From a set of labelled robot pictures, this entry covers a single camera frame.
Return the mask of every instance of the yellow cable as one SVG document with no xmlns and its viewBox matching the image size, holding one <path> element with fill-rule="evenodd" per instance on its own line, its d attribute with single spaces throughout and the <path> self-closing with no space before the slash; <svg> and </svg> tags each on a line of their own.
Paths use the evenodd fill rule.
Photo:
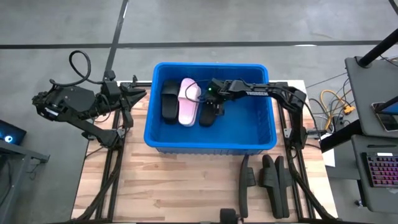
<svg viewBox="0 0 398 224">
<path fill-rule="evenodd" d="M 326 107 L 326 105 L 324 104 L 324 102 L 323 102 L 323 94 L 324 93 L 331 93 L 331 94 L 333 94 L 336 98 L 338 98 L 339 99 L 339 102 L 341 102 L 342 104 L 343 104 L 343 106 L 345 106 L 345 103 L 343 102 L 343 100 L 340 98 L 340 96 L 338 96 L 337 95 L 337 93 L 335 93 L 333 90 L 323 90 L 322 92 L 321 92 L 321 95 L 320 95 L 320 100 L 321 100 L 321 103 L 322 103 L 322 106 L 323 106 L 323 108 L 325 109 L 325 111 L 326 111 L 326 113 L 327 113 L 327 111 L 328 111 L 328 108 Z"/>
<path fill-rule="evenodd" d="M 351 90 L 348 90 L 348 91 L 343 95 L 343 97 L 344 97 L 345 95 L 347 95 L 349 92 L 351 92 Z M 341 102 L 341 103 L 343 104 L 343 106 L 345 107 L 346 105 L 345 105 L 345 103 L 343 102 L 343 100 L 342 100 L 338 95 L 336 95 L 336 97 L 339 98 L 339 102 Z M 336 104 L 335 109 L 333 109 L 333 111 L 330 112 L 328 121 L 326 122 L 325 130 L 329 128 L 329 125 L 330 125 L 330 123 L 331 123 L 331 119 L 333 118 L 333 113 L 334 113 L 335 110 L 337 109 L 337 106 L 338 106 L 338 104 Z"/>
</svg>

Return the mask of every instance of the blue plastic bin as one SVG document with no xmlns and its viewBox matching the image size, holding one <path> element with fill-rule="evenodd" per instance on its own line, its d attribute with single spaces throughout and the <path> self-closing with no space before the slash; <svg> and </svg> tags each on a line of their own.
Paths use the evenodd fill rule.
<svg viewBox="0 0 398 224">
<path fill-rule="evenodd" d="M 276 145 L 274 114 L 271 99 L 247 96 L 224 104 L 225 115 L 218 116 L 208 128 L 198 124 L 165 124 L 162 118 L 160 93 L 166 80 L 181 82 L 192 78 L 202 92 L 211 78 L 220 80 L 243 79 L 247 83 L 268 83 L 267 69 L 255 64 L 222 63 L 160 63 L 152 79 L 144 140 L 159 152 L 183 154 L 259 154 Z"/>
</svg>

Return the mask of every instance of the pink slipper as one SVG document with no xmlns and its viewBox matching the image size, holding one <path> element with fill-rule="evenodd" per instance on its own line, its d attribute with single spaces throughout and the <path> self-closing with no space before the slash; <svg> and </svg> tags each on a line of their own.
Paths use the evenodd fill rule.
<svg viewBox="0 0 398 224">
<path fill-rule="evenodd" d="M 178 121 L 180 124 L 190 127 L 195 124 L 200 96 L 200 87 L 191 78 L 184 78 L 181 82 L 180 93 L 178 94 L 178 102 L 180 111 L 178 112 Z"/>
</svg>

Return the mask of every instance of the computer screen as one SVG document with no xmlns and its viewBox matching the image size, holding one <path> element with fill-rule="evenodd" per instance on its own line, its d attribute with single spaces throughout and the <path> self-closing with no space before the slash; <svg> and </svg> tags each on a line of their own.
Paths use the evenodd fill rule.
<svg viewBox="0 0 398 224">
<path fill-rule="evenodd" d="M 20 145 L 25 134 L 26 131 L 21 128 L 0 120 L 0 141 L 3 140 L 11 144 Z"/>
<path fill-rule="evenodd" d="M 398 115 L 398 102 L 395 102 L 383 110 L 381 110 L 382 113 L 388 113 L 388 114 L 395 114 Z"/>
<path fill-rule="evenodd" d="M 385 103 L 377 103 L 375 112 L 381 114 L 398 115 L 398 96 Z"/>
</svg>

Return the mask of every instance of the black slipper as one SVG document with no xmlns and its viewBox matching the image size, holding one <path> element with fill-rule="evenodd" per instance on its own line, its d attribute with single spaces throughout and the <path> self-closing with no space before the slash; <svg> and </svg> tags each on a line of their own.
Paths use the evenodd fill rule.
<svg viewBox="0 0 398 224">
<path fill-rule="evenodd" d="M 216 117 L 214 105 L 212 103 L 203 103 L 201 106 L 199 125 L 210 127 L 215 122 Z"/>
<path fill-rule="evenodd" d="M 166 124 L 175 124 L 178 121 L 178 93 L 180 84 L 167 80 L 162 88 L 162 117 Z"/>
</svg>

